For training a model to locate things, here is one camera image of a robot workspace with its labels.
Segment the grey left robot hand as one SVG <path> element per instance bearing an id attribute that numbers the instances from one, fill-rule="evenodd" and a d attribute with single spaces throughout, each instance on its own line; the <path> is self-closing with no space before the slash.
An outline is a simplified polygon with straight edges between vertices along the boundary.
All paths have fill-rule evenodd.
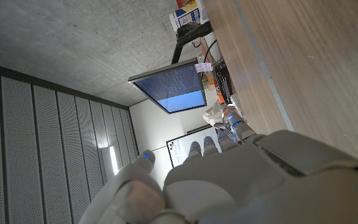
<path id="1" fill-rule="evenodd" d="M 193 142 L 159 185 L 144 151 L 110 179 L 82 223 L 358 223 L 358 159 L 304 135 L 257 134 L 237 113 L 239 138 Z"/>

